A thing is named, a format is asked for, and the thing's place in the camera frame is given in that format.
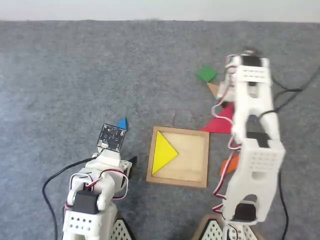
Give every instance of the yellow triangle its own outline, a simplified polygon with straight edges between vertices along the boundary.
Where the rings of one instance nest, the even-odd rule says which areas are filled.
[[[152,174],[159,171],[164,165],[178,156],[177,151],[170,145],[165,137],[158,131],[156,133]]]

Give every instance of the gray carpet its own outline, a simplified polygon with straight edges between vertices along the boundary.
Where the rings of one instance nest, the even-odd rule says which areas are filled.
[[[229,154],[228,136],[210,137],[206,189],[152,184],[145,178],[153,126],[172,126],[175,113],[178,128],[197,130],[210,121],[215,99],[195,72],[210,64],[221,73],[225,56],[244,46],[264,52],[277,80],[298,87],[320,62],[319,39],[320,24],[310,23],[0,22],[0,239],[53,239],[43,182],[90,157],[102,124],[122,117],[129,123],[122,158],[137,155],[138,164],[118,209],[140,240],[190,239],[204,214],[220,203],[211,193]],[[320,234],[319,81],[279,114],[287,150],[287,239]],[[60,230],[69,177],[80,168],[47,190]],[[284,225],[277,193],[257,228],[276,240]]]

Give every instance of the white wall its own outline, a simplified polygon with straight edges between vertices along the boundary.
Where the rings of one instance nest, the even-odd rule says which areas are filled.
[[[320,23],[319,0],[0,0],[0,20]]]

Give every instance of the blue triangle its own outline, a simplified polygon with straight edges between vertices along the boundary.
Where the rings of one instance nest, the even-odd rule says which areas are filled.
[[[116,125],[118,128],[122,128],[127,130],[127,119],[124,117],[118,124]]]

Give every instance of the green square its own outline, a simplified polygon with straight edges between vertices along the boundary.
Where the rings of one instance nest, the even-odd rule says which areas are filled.
[[[217,72],[210,66],[203,66],[200,71],[197,72],[196,76],[205,83],[211,82],[216,78]]]

